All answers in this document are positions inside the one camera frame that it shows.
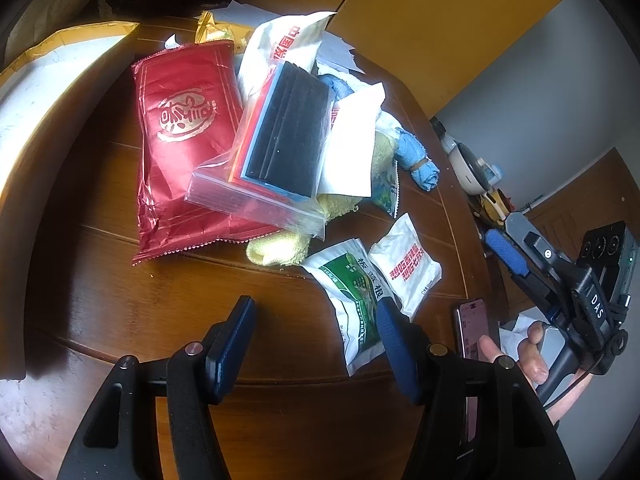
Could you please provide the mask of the person's right hand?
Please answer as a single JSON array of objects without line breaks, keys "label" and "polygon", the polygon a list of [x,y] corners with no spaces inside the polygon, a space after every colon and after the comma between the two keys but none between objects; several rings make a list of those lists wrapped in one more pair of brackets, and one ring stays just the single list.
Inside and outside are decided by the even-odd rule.
[{"label": "person's right hand", "polygon": [[[529,325],[527,336],[518,344],[518,366],[532,387],[544,384],[549,377],[549,367],[538,350],[538,344],[541,343],[542,338],[544,338],[544,326],[540,321],[536,321]],[[500,348],[487,335],[480,336],[478,348],[489,362],[494,362],[502,356]],[[553,425],[556,425],[577,402],[592,378],[593,374],[581,368],[577,371],[570,383],[570,391],[551,408],[546,409]]]}]

